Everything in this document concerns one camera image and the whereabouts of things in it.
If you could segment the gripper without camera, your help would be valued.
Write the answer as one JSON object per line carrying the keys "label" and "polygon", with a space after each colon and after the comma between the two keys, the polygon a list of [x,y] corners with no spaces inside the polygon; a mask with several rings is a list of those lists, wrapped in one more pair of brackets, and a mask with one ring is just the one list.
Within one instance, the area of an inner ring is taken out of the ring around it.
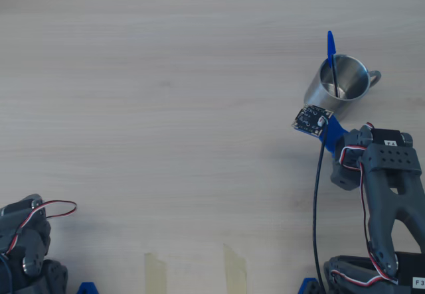
{"label": "gripper without camera", "polygon": [[41,273],[50,246],[50,224],[42,197],[31,194],[1,209],[1,253],[28,276]]}

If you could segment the gripper with camera mount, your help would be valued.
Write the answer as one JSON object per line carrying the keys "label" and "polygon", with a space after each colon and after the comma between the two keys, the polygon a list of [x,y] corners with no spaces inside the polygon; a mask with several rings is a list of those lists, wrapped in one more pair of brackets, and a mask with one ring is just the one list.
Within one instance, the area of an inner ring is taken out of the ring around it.
{"label": "gripper with camera mount", "polygon": [[344,190],[353,190],[359,186],[360,161],[367,146],[373,142],[371,124],[360,129],[344,133],[335,144],[331,182]]}

